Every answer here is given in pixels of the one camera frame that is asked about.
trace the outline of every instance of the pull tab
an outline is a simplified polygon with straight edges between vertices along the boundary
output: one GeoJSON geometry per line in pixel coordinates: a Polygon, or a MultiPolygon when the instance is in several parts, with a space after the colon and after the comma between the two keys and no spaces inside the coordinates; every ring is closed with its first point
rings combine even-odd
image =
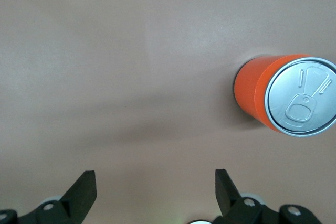
{"type": "Polygon", "coordinates": [[[296,95],[286,108],[286,117],[304,123],[311,119],[316,107],[316,100],[306,94],[296,95]]]}
{"type": "Polygon", "coordinates": [[[310,95],[311,97],[314,96],[316,92],[322,88],[322,85],[328,76],[328,73],[320,68],[309,67],[306,74],[304,94],[310,95]]]}

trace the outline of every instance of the orange cylinder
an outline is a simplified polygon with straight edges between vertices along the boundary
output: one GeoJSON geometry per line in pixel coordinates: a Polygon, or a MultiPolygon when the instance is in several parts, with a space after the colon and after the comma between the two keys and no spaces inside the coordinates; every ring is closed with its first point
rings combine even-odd
{"type": "Polygon", "coordinates": [[[280,132],[269,119],[265,108],[265,94],[271,78],[287,63],[306,54],[262,56],[247,62],[239,71],[234,85],[235,98],[248,114],[274,131],[280,132]]]}

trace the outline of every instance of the bolt head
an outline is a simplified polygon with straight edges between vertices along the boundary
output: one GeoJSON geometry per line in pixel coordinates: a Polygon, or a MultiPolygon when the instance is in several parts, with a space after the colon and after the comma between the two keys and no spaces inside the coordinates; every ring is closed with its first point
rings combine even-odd
{"type": "Polygon", "coordinates": [[[7,214],[0,214],[0,220],[4,220],[7,218],[7,214]]]}
{"type": "Polygon", "coordinates": [[[256,205],[252,199],[245,199],[244,203],[246,206],[249,206],[249,207],[254,207],[256,205]]]}
{"type": "Polygon", "coordinates": [[[288,208],[288,211],[289,211],[292,215],[295,215],[295,216],[299,216],[299,215],[301,215],[301,212],[300,212],[300,210],[299,210],[297,207],[289,207],[289,208],[288,208]]]}
{"type": "Polygon", "coordinates": [[[205,221],[205,220],[196,220],[192,221],[189,224],[211,224],[211,222],[205,221]]]}
{"type": "Polygon", "coordinates": [[[49,203],[49,204],[46,204],[44,207],[43,207],[43,210],[44,211],[47,211],[47,210],[50,210],[51,208],[54,207],[54,204],[52,203],[49,203]]]}

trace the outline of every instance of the metal lid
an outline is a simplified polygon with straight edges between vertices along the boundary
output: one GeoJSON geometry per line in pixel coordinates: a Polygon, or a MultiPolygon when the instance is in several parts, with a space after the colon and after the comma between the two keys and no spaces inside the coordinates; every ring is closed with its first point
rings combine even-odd
{"type": "Polygon", "coordinates": [[[269,119],[292,136],[312,136],[336,121],[336,66],[320,58],[301,58],[283,66],[265,95],[269,119]]]}

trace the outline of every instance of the black bracket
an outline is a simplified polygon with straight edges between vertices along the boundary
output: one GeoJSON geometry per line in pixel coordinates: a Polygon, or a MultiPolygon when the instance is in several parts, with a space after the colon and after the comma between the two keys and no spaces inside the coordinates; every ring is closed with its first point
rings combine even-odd
{"type": "Polygon", "coordinates": [[[252,198],[242,198],[226,170],[216,170],[216,198],[223,216],[213,224],[321,224],[307,208],[283,205],[275,212],[252,198]]]}
{"type": "Polygon", "coordinates": [[[15,210],[0,210],[0,224],[81,224],[96,197],[96,176],[86,171],[60,200],[43,203],[19,218],[15,210]]]}

